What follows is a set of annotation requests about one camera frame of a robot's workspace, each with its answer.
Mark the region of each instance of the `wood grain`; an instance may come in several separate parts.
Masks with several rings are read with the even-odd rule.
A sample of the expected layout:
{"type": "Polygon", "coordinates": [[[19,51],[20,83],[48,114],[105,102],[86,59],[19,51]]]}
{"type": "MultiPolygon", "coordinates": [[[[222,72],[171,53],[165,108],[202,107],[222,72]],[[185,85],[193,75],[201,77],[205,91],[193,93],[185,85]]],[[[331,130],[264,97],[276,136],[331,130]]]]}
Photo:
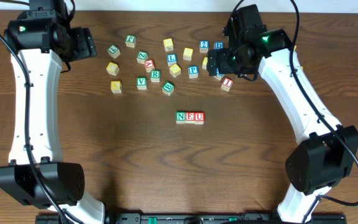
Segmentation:
{"type": "MultiPolygon", "coordinates": [[[[18,11],[0,11],[0,32],[18,11]]],[[[91,29],[98,56],[71,64],[58,90],[60,142],[67,162],[80,163],[86,189],[109,207],[145,213],[234,213],[273,210],[288,188],[284,162],[296,147],[290,123],[269,86],[234,79],[230,92],[208,76],[198,53],[202,39],[227,40],[221,28],[228,13],[76,12],[72,27],[91,29]],[[137,37],[135,49],[125,46],[137,37]],[[168,71],[162,40],[173,38],[183,73],[168,71]],[[121,55],[112,60],[107,48],[121,55]],[[191,62],[184,47],[194,48],[191,62]],[[161,83],[136,88],[136,77],[148,76],[136,62],[144,50],[162,71],[161,83]],[[119,64],[113,77],[109,62],[119,64]],[[199,78],[189,80],[187,67],[198,65],[199,78]],[[123,94],[113,95],[110,81],[120,80],[123,94]],[[175,84],[172,96],[162,84],[175,84]],[[206,113],[202,126],[176,125],[177,110],[206,113]]],[[[269,29],[284,28],[292,37],[294,14],[262,14],[269,29]]],[[[345,126],[358,129],[358,15],[302,14],[298,55],[310,82],[326,106],[345,126]]],[[[0,43],[0,166],[7,164],[14,132],[15,85],[10,56],[0,43]]],[[[329,195],[358,199],[354,167],[329,195]]],[[[358,207],[324,201],[318,212],[343,212],[358,223],[358,207]]],[[[43,210],[22,207],[0,190],[0,223],[33,223],[43,210]]]]}

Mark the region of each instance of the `cable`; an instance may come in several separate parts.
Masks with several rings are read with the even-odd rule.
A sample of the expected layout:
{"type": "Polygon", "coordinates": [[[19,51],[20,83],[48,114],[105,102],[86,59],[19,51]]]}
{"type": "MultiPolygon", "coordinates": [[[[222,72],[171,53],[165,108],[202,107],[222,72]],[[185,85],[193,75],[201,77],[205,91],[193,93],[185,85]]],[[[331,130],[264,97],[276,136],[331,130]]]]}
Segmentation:
{"type": "Polygon", "coordinates": [[[50,194],[48,189],[46,188],[43,180],[40,178],[39,173],[35,169],[35,164],[34,164],[34,161],[33,161],[33,158],[32,158],[32,153],[31,153],[32,146],[30,144],[30,135],[29,135],[30,88],[31,88],[32,85],[30,84],[29,74],[28,74],[27,70],[25,69],[22,60],[14,53],[12,47],[6,42],[6,40],[1,35],[0,35],[0,41],[2,41],[2,43],[7,47],[7,49],[10,51],[10,53],[16,59],[17,63],[19,64],[19,66],[22,69],[23,74],[24,74],[24,79],[25,79],[25,85],[24,85],[24,87],[25,87],[25,110],[24,110],[24,140],[25,140],[25,145],[24,145],[24,147],[25,147],[25,150],[27,152],[27,156],[29,158],[31,172],[33,173],[37,183],[40,185],[42,191],[45,193],[45,195],[50,200],[50,203],[55,207],[55,209],[58,212],[60,218],[62,219],[62,223],[69,224],[69,222],[67,220],[67,217],[65,216],[65,214],[63,213],[61,208],[57,205],[57,202],[52,197],[52,195],[50,194]]]}
{"type": "MultiPolygon", "coordinates": [[[[358,168],[358,158],[356,157],[356,155],[353,154],[353,152],[350,150],[349,146],[338,135],[338,133],[335,132],[333,127],[331,127],[328,124],[328,122],[324,119],[324,116],[321,115],[321,113],[318,111],[317,107],[313,104],[312,100],[310,99],[310,97],[306,93],[305,89],[303,88],[302,84],[300,83],[298,75],[296,74],[296,70],[295,70],[294,65],[293,65],[293,53],[294,53],[294,49],[295,49],[296,38],[298,37],[300,16],[299,16],[298,7],[296,6],[294,0],[290,0],[290,1],[293,4],[293,7],[295,8],[295,12],[296,12],[296,29],[295,29],[295,34],[294,34],[293,41],[292,41],[292,46],[291,46],[291,49],[290,49],[291,73],[293,74],[293,77],[294,77],[294,79],[296,81],[296,84],[298,85],[300,91],[302,92],[303,96],[305,97],[305,99],[307,100],[307,102],[309,103],[309,105],[311,106],[313,111],[316,113],[318,119],[329,129],[329,131],[333,134],[333,136],[339,141],[339,143],[341,143],[343,148],[351,155],[353,161],[356,163],[356,166],[358,168]]],[[[358,201],[357,202],[344,202],[342,200],[338,200],[336,198],[332,198],[332,197],[329,197],[329,196],[326,196],[326,195],[318,195],[317,198],[325,198],[325,199],[328,199],[330,201],[333,201],[333,202],[336,202],[336,203],[339,203],[339,204],[345,205],[345,206],[357,206],[358,205],[358,201]]],[[[307,216],[309,216],[309,214],[311,213],[312,210],[313,209],[309,209],[309,212],[308,212],[307,216]]]]}
{"type": "Polygon", "coordinates": [[[22,5],[25,5],[25,6],[30,6],[29,3],[27,3],[27,2],[22,2],[22,1],[0,0],[0,2],[3,2],[3,3],[12,3],[12,4],[22,4],[22,5]]]}
{"type": "Polygon", "coordinates": [[[232,16],[234,14],[234,12],[237,10],[237,8],[241,5],[241,3],[243,2],[244,0],[241,0],[237,3],[237,5],[234,7],[233,11],[231,12],[231,15],[232,16]]]}

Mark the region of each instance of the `yellow block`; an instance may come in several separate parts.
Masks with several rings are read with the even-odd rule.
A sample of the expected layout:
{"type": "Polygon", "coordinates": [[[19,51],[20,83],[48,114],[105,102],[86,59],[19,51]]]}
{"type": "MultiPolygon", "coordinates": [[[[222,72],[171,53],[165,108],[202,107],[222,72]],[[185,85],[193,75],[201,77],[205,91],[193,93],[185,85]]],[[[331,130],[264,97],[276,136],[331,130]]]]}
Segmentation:
{"type": "Polygon", "coordinates": [[[169,72],[174,78],[176,78],[178,75],[181,74],[181,68],[178,64],[174,64],[169,68],[169,72]]]}
{"type": "Polygon", "coordinates": [[[208,57],[205,57],[203,60],[203,69],[206,69],[206,64],[208,63],[208,57]]]}
{"type": "Polygon", "coordinates": [[[110,75],[117,75],[119,68],[117,64],[110,62],[106,70],[110,75]]]}
{"type": "Polygon", "coordinates": [[[172,40],[172,38],[164,40],[164,48],[165,48],[165,51],[173,50],[173,40],[172,40]]]}
{"type": "Polygon", "coordinates": [[[185,47],[185,50],[183,51],[183,59],[191,60],[191,56],[193,56],[193,49],[185,47]]]}
{"type": "Polygon", "coordinates": [[[113,93],[122,93],[122,85],[120,81],[111,81],[110,89],[113,93]]]}

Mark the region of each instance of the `block face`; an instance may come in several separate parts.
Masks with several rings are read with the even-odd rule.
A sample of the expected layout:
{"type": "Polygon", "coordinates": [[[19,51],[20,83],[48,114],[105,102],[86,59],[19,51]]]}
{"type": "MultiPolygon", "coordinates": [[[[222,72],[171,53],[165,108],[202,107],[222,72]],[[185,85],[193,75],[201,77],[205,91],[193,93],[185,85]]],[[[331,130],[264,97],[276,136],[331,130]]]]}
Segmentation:
{"type": "Polygon", "coordinates": [[[215,48],[215,49],[221,49],[221,48],[223,48],[223,42],[215,42],[214,48],[215,48]]]}
{"type": "Polygon", "coordinates": [[[119,68],[117,64],[110,62],[106,70],[110,75],[117,75],[119,68]]]}
{"type": "Polygon", "coordinates": [[[195,117],[194,117],[195,113],[194,112],[186,112],[186,124],[194,124],[195,122],[195,117]]]}
{"type": "Polygon", "coordinates": [[[135,47],[136,45],[135,35],[127,35],[127,38],[125,39],[125,44],[127,45],[127,47],[135,47]]]}
{"type": "Polygon", "coordinates": [[[178,64],[174,64],[169,68],[169,73],[171,73],[171,75],[176,78],[178,75],[181,74],[181,68],[178,64]]]}
{"type": "Polygon", "coordinates": [[[118,49],[117,46],[112,45],[110,46],[110,48],[107,49],[107,53],[112,57],[112,58],[117,58],[121,53],[118,49]]]}
{"type": "Polygon", "coordinates": [[[219,69],[216,68],[216,76],[215,76],[215,78],[220,81],[220,80],[222,80],[223,76],[224,76],[224,74],[220,74],[219,69]]]}
{"type": "Polygon", "coordinates": [[[205,121],[205,114],[204,112],[198,112],[194,114],[195,117],[195,124],[204,124],[205,121]]]}
{"type": "Polygon", "coordinates": [[[137,54],[136,60],[138,63],[144,63],[149,58],[149,55],[147,52],[140,51],[137,54]]]}
{"type": "Polygon", "coordinates": [[[154,69],[153,60],[146,60],[144,62],[144,67],[146,68],[146,72],[151,72],[154,69]]]}
{"type": "Polygon", "coordinates": [[[161,71],[160,70],[152,70],[150,74],[150,81],[151,82],[160,82],[161,79],[161,71]]]}
{"type": "Polygon", "coordinates": [[[185,112],[177,112],[177,124],[185,124],[185,112]]]}
{"type": "Polygon", "coordinates": [[[164,86],[162,87],[162,91],[165,94],[167,94],[168,96],[170,96],[173,93],[174,89],[175,89],[175,86],[170,82],[166,82],[164,84],[164,86]]]}
{"type": "Polygon", "coordinates": [[[197,78],[198,77],[198,66],[192,65],[189,66],[189,78],[197,78]]]}
{"type": "Polygon", "coordinates": [[[209,41],[208,40],[200,41],[200,53],[208,53],[208,49],[209,49],[209,41]]]}
{"type": "Polygon", "coordinates": [[[183,51],[183,59],[191,60],[192,56],[193,56],[193,49],[185,47],[185,50],[183,51]]]}
{"type": "Polygon", "coordinates": [[[120,81],[112,81],[110,84],[112,93],[122,93],[122,85],[120,81]]]}
{"type": "Polygon", "coordinates": [[[165,39],[163,42],[164,42],[164,49],[165,49],[166,52],[173,50],[173,40],[172,40],[172,38],[165,39]]]}
{"type": "Polygon", "coordinates": [[[145,77],[137,78],[136,85],[138,90],[146,90],[147,89],[147,79],[145,77]]]}
{"type": "Polygon", "coordinates": [[[229,91],[232,86],[233,86],[233,80],[231,80],[230,78],[224,78],[221,88],[223,90],[229,91]]]}
{"type": "Polygon", "coordinates": [[[167,55],[168,67],[177,63],[177,55],[176,54],[168,54],[167,55]]]}
{"type": "Polygon", "coordinates": [[[208,64],[208,57],[205,57],[203,60],[203,69],[206,69],[207,64],[208,64]]]}

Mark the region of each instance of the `toy block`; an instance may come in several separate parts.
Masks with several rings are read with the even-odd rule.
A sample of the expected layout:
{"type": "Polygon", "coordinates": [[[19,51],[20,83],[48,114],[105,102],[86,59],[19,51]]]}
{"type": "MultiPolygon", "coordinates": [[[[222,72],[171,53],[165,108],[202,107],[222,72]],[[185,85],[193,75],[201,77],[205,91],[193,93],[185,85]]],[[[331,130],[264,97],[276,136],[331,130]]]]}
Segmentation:
{"type": "Polygon", "coordinates": [[[220,80],[222,80],[223,76],[224,76],[224,74],[220,74],[219,69],[216,68],[216,76],[215,76],[215,78],[220,81],[220,80]]]}
{"type": "Polygon", "coordinates": [[[125,39],[125,44],[127,45],[127,47],[135,47],[136,45],[136,37],[135,35],[128,35],[127,38],[125,39]]]}
{"type": "Polygon", "coordinates": [[[207,64],[208,64],[208,57],[205,57],[203,60],[203,69],[206,69],[207,64]]]}
{"type": "Polygon", "coordinates": [[[198,77],[198,66],[193,65],[189,66],[189,78],[197,78],[198,77]]]}
{"type": "Polygon", "coordinates": [[[192,56],[193,56],[193,49],[185,47],[185,50],[183,51],[183,59],[191,60],[192,56]]]}
{"type": "Polygon", "coordinates": [[[195,124],[204,124],[205,121],[205,114],[204,112],[199,112],[194,114],[195,117],[195,124]]]}
{"type": "Polygon", "coordinates": [[[181,74],[181,68],[178,64],[174,64],[169,68],[169,73],[171,73],[171,75],[176,78],[178,75],[181,74]]]}
{"type": "Polygon", "coordinates": [[[195,117],[194,117],[194,112],[186,112],[185,114],[186,117],[186,124],[194,124],[195,122],[195,117]]]}
{"type": "Polygon", "coordinates": [[[172,40],[172,38],[164,40],[164,48],[165,48],[165,51],[173,50],[173,40],[172,40]]]}
{"type": "Polygon", "coordinates": [[[208,49],[209,49],[209,41],[208,40],[200,41],[200,53],[208,53],[208,49]]]}
{"type": "Polygon", "coordinates": [[[168,67],[171,67],[172,65],[174,65],[178,62],[177,55],[176,54],[167,55],[167,61],[168,61],[168,67]]]}
{"type": "Polygon", "coordinates": [[[138,90],[146,90],[147,89],[147,79],[145,77],[137,78],[136,85],[138,90]]]}
{"type": "Polygon", "coordinates": [[[122,85],[120,81],[111,81],[110,89],[112,93],[122,93],[122,85]]]}
{"type": "Polygon", "coordinates": [[[154,70],[154,62],[153,60],[146,60],[144,62],[144,67],[146,68],[146,72],[151,72],[152,70],[154,70]]]}
{"type": "Polygon", "coordinates": [[[117,64],[110,62],[106,70],[110,75],[117,75],[119,68],[117,64]]]}
{"type": "Polygon", "coordinates": [[[172,83],[166,82],[162,87],[162,92],[170,96],[173,93],[174,89],[175,86],[172,83]]]}
{"type": "Polygon", "coordinates": [[[161,79],[161,71],[160,70],[152,70],[150,74],[150,80],[152,82],[160,82],[161,79]]]}
{"type": "Polygon", "coordinates": [[[143,63],[149,58],[149,55],[147,52],[143,52],[143,51],[140,51],[138,54],[137,54],[137,57],[136,57],[136,60],[137,60],[137,63],[143,63]]]}
{"type": "Polygon", "coordinates": [[[224,78],[221,88],[222,90],[229,91],[232,85],[233,85],[233,80],[231,80],[230,78],[224,78]]]}
{"type": "Polygon", "coordinates": [[[177,112],[177,124],[185,124],[185,112],[177,112]]]}
{"type": "Polygon", "coordinates": [[[215,42],[215,49],[223,48],[223,42],[215,42]]]}
{"type": "Polygon", "coordinates": [[[112,45],[110,46],[110,48],[107,49],[107,53],[112,57],[112,58],[117,58],[121,53],[118,49],[117,46],[112,45]]]}

